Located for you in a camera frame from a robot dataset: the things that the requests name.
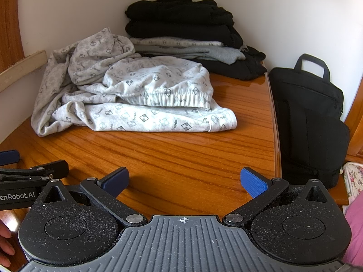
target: stack of clothes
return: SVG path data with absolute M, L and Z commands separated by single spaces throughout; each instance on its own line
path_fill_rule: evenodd
M 156 0 L 131 4 L 126 32 L 143 56 L 169 55 L 201 63 L 209 72 L 251 80 L 267 70 L 265 54 L 244 44 L 232 13 L 213 0 Z
M 235 129 L 234 113 L 212 96 L 201 64 L 141 57 L 128 38 L 105 28 L 50 54 L 31 124 L 39 136 L 72 125 L 95 131 Z

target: wooden door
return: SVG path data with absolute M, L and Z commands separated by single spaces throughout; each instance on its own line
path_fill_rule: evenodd
M 350 130 L 347 161 L 363 163 L 363 79 L 345 124 Z
M 0 73 L 24 58 L 18 0 L 0 0 Z

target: wooden table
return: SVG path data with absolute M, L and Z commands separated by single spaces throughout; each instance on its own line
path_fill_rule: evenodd
M 148 218 L 153 214 L 222 217 L 251 199 L 241 186 L 241 169 L 250 166 L 269 179 L 280 177 L 280 152 L 267 78 L 240 81 L 212 74 L 211 82 L 216 102 L 235 113 L 235 130 L 94 132 L 73 126 L 40 138 L 26 120 L 0 144 L 0 151 L 17 149 L 21 154 L 19 168 L 64 159 L 70 168 L 64 179 L 67 184 L 87 177 L 102 178 L 125 166 L 130 184 L 118 198 Z M 14 231 L 14 243 L 26 212 L 0 213 L 0 219 Z M 10 258 L 12 271 L 25 263 L 18 246 Z

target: patterned fabric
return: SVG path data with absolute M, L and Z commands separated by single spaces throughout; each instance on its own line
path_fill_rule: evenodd
M 48 59 L 31 124 L 39 136 L 72 124 L 95 131 L 222 131 L 233 112 L 212 99 L 208 71 L 171 56 L 141 57 L 109 29 Z
M 217 46 L 224 47 L 222 42 L 218 41 L 197 41 L 190 39 L 174 37 L 157 37 L 157 38 L 130 38 L 134 45 L 162 46 L 162 47 L 191 47 L 191 46 Z
M 363 192 L 363 165 L 347 162 L 343 166 L 345 187 L 348 193 L 349 205 Z

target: finger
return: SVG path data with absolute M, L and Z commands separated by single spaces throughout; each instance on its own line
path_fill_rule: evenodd
M 3 237 L 0 236 L 0 249 L 2 249 L 8 255 L 15 255 L 15 250 L 12 245 Z
M 5 267 L 10 267 L 9 259 L 2 253 L 0 253 L 0 265 L 3 265 Z
M 3 221 L 0 220 L 0 236 L 5 237 L 5 238 L 10 238 L 11 237 L 11 232 L 8 228 L 8 226 L 6 226 Z

